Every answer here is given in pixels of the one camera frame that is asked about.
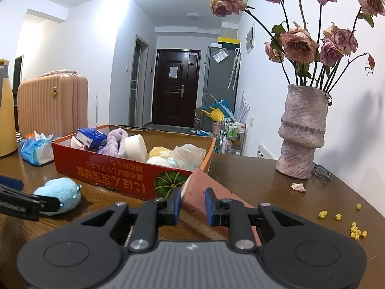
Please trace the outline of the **pink sponge block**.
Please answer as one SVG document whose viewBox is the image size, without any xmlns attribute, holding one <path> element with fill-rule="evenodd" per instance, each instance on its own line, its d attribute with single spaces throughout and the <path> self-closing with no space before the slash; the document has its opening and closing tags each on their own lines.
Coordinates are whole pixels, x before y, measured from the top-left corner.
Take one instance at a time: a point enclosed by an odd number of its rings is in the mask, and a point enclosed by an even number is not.
<svg viewBox="0 0 385 289">
<path fill-rule="evenodd" d="M 212 225 L 214 211 L 218 210 L 223 199 L 237 200 L 245 207 L 252 207 L 205 172 L 197 169 L 182 186 L 180 219 L 210 240 L 226 240 L 227 227 Z"/>
</svg>

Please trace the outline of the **light blue plush toy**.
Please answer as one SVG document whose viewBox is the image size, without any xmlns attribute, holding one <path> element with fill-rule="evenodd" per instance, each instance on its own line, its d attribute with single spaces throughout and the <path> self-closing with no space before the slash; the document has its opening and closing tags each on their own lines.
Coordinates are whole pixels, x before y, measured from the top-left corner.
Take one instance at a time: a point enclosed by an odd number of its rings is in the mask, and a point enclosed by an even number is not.
<svg viewBox="0 0 385 289">
<path fill-rule="evenodd" d="M 72 179 L 61 177 L 47 181 L 44 186 L 38 187 L 33 194 L 58 198 L 61 207 L 55 212 L 42 212 L 43 215 L 53 216 L 73 210 L 81 201 L 82 186 Z"/>
</svg>

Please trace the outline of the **red cardboard box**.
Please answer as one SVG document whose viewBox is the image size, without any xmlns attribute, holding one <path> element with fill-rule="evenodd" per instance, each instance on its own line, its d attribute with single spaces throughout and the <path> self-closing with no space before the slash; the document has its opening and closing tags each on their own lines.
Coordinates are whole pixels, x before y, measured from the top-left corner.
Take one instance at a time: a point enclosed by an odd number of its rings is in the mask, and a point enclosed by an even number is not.
<svg viewBox="0 0 385 289">
<path fill-rule="evenodd" d="M 140 134 L 148 150 L 155 146 L 173 149 L 176 146 L 193 144 L 206 150 L 200 169 L 208 172 L 215 147 L 215 139 L 178 132 L 126 128 L 128 134 Z M 156 197 L 167 198 L 177 187 L 182 187 L 191 171 L 142 163 L 128 158 L 115 158 L 93 151 L 70 147 L 72 136 L 54 140 L 53 148 L 56 170 L 68 177 L 116 190 L 121 194 L 140 200 Z"/>
</svg>

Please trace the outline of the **blue tissue pack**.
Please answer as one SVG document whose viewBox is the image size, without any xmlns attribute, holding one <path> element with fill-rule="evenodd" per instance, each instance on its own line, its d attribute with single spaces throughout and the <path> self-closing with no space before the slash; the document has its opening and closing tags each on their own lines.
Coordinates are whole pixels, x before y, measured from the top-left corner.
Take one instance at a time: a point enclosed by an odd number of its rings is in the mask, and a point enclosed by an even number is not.
<svg viewBox="0 0 385 289">
<path fill-rule="evenodd" d="M 19 150 L 21 158 L 33 166 L 42 166 L 54 160 L 52 142 L 55 140 L 53 134 L 34 132 L 35 137 L 23 139 L 20 142 Z"/>
</svg>

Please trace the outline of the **clear plastic bag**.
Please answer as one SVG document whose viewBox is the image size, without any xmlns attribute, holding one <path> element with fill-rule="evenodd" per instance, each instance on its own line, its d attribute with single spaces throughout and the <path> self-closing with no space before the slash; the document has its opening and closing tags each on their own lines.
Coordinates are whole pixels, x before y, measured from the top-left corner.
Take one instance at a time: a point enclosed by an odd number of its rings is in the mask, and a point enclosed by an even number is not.
<svg viewBox="0 0 385 289">
<path fill-rule="evenodd" d="M 167 161 L 174 167 L 188 171 L 199 168 L 204 161 L 206 150 L 193 144 L 176 146 Z"/>
</svg>

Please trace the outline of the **white radiator panel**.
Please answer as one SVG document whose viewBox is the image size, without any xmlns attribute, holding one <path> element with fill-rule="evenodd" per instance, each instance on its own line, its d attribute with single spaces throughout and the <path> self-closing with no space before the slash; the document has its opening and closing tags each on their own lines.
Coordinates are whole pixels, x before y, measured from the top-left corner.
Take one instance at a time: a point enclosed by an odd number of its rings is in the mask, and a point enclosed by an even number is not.
<svg viewBox="0 0 385 289">
<path fill-rule="evenodd" d="M 275 157 L 262 144 L 258 145 L 257 157 L 275 160 Z"/>
</svg>

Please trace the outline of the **purple folded towel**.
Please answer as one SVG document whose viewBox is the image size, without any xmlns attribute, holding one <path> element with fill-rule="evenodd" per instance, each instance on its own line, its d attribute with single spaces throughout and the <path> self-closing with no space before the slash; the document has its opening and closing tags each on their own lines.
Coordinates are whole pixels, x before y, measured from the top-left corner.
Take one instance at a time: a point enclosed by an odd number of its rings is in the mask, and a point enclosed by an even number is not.
<svg viewBox="0 0 385 289">
<path fill-rule="evenodd" d="M 107 135 L 106 145 L 98 151 L 99 154 L 116 158 L 127 158 L 125 153 L 125 139 L 128 133 L 121 128 L 110 131 Z"/>
</svg>

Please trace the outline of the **fallen pink petal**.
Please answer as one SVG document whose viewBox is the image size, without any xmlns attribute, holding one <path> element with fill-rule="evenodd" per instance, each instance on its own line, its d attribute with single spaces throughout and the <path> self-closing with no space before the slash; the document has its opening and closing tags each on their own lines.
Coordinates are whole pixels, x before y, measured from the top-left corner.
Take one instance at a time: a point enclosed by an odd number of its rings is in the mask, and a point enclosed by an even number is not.
<svg viewBox="0 0 385 289">
<path fill-rule="evenodd" d="M 291 185 L 291 188 L 292 188 L 293 191 L 301 192 L 301 193 L 306 193 L 306 189 L 305 189 L 303 183 L 293 183 Z"/>
</svg>

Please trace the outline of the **blue tissue box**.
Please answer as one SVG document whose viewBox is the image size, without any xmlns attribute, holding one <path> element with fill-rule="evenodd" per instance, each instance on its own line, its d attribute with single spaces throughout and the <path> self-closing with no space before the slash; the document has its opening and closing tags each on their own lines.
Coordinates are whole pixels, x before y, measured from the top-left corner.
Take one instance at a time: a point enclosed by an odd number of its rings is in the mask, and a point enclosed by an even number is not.
<svg viewBox="0 0 385 289">
<path fill-rule="evenodd" d="M 106 145 L 107 135 L 96 128 L 78 129 L 76 139 L 92 150 Z"/>
</svg>

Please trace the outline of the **yellow watering can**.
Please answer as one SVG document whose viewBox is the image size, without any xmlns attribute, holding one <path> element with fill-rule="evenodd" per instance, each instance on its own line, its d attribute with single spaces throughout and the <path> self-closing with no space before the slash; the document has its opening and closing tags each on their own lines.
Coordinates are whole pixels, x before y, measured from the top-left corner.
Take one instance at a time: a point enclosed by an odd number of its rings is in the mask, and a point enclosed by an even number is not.
<svg viewBox="0 0 385 289">
<path fill-rule="evenodd" d="M 211 108 L 211 110 L 212 111 L 210 112 L 207 110 L 202 110 L 202 113 L 207 115 L 207 117 L 209 117 L 214 122 L 221 122 L 225 118 L 225 115 L 219 108 Z"/>
</svg>

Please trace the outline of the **pink ribbed suitcase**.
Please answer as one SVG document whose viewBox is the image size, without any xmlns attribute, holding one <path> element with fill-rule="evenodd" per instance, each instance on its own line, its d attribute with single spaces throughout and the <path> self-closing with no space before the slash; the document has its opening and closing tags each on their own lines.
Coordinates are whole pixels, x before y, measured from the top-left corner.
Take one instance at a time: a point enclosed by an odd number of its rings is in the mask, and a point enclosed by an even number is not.
<svg viewBox="0 0 385 289">
<path fill-rule="evenodd" d="M 26 80 L 18 88 L 19 132 L 73 134 L 87 127 L 87 103 L 87 78 L 76 71 L 51 71 Z"/>
</svg>

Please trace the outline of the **black eyeglasses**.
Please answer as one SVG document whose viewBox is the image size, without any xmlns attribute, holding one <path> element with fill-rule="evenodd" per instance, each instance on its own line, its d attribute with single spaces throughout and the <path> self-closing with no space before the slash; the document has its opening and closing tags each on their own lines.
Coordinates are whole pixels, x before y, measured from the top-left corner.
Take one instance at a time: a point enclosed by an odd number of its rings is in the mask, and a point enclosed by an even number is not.
<svg viewBox="0 0 385 289">
<path fill-rule="evenodd" d="M 317 163 L 313 163 L 312 174 L 326 181 L 330 181 L 331 179 L 330 171 L 328 171 L 325 167 Z"/>
</svg>

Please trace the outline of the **pink textured vase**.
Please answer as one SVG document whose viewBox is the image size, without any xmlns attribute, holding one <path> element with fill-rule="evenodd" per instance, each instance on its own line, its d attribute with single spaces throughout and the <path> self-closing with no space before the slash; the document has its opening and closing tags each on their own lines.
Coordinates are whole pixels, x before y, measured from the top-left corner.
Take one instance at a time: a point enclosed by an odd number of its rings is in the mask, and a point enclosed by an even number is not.
<svg viewBox="0 0 385 289">
<path fill-rule="evenodd" d="M 295 179 L 311 176 L 315 149 L 324 146 L 329 101 L 330 95 L 320 89 L 288 86 L 278 131 L 283 142 L 277 171 Z"/>
</svg>

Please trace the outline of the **dark brown door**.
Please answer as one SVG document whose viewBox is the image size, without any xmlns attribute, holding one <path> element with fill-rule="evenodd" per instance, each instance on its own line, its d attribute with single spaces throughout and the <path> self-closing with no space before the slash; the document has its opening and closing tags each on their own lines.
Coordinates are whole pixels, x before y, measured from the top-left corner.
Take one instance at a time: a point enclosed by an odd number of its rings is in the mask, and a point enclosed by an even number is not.
<svg viewBox="0 0 385 289">
<path fill-rule="evenodd" d="M 194 126 L 200 50 L 159 49 L 155 67 L 151 123 Z"/>
</svg>

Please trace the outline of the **grey refrigerator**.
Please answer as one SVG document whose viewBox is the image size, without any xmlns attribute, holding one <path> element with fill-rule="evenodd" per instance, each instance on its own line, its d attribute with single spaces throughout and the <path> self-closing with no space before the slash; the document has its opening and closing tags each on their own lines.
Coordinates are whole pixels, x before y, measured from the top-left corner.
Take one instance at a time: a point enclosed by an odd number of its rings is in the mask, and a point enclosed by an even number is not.
<svg viewBox="0 0 385 289">
<path fill-rule="evenodd" d="M 226 100 L 230 109 L 234 112 L 237 89 L 232 89 L 232 86 L 228 89 L 228 84 L 232 74 L 236 51 L 225 49 L 228 56 L 218 63 L 214 55 L 220 51 L 221 49 L 219 48 L 209 47 L 207 49 L 201 108 L 212 105 L 215 102 L 212 98 L 214 96 L 218 101 Z"/>
</svg>

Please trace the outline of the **yellow box on fridge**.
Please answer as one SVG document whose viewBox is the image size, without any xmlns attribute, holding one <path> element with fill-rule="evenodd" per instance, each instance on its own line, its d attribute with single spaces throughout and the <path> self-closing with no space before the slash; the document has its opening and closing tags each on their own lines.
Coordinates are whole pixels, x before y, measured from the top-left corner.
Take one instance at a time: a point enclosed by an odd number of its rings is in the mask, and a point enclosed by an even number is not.
<svg viewBox="0 0 385 289">
<path fill-rule="evenodd" d="M 239 39 L 227 38 L 227 37 L 218 37 L 217 42 L 221 44 L 233 44 L 236 46 L 240 45 Z"/>
</svg>

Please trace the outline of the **dried pink roses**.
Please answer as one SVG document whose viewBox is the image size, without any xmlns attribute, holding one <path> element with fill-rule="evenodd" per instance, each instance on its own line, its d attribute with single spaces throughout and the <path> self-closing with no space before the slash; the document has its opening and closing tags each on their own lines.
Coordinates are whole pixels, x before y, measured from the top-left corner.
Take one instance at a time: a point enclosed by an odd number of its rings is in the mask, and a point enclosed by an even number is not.
<svg viewBox="0 0 385 289">
<path fill-rule="evenodd" d="M 363 56 L 367 56 L 368 64 L 365 67 L 367 75 L 375 70 L 375 59 L 365 52 L 350 59 L 350 56 L 358 49 L 358 42 L 354 36 L 358 20 L 365 20 L 374 28 L 374 17 L 384 16 L 384 0 L 358 0 L 359 11 L 355 17 L 353 28 L 341 29 L 332 22 L 331 26 L 322 28 L 322 8 L 327 4 L 336 3 L 337 0 L 316 0 L 319 5 L 318 33 L 313 40 L 303 13 L 302 0 L 298 0 L 303 25 L 294 22 L 295 27 L 290 27 L 289 18 L 284 7 L 285 0 L 266 0 L 266 2 L 278 4 L 282 7 L 285 21 L 268 29 L 251 12 L 254 7 L 244 0 L 211 0 L 210 10 L 218 17 L 226 17 L 232 14 L 239 15 L 243 12 L 250 15 L 270 36 L 270 41 L 264 42 L 264 50 L 270 61 L 280 63 L 289 85 L 291 84 L 287 71 L 284 68 L 284 60 L 292 64 L 295 73 L 295 85 L 307 86 L 330 93 L 341 79 L 348 67 Z M 339 65 L 344 57 L 347 64 L 339 77 L 334 80 Z"/>
</svg>

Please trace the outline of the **wall electrical panel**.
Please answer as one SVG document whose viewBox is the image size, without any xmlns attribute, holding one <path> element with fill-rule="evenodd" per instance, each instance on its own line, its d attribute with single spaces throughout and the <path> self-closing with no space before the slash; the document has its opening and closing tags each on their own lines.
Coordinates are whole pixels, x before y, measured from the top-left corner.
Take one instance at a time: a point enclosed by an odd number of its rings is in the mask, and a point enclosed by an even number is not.
<svg viewBox="0 0 385 289">
<path fill-rule="evenodd" d="M 249 53 L 255 47 L 255 24 L 250 27 L 250 30 L 246 34 L 246 51 Z"/>
</svg>

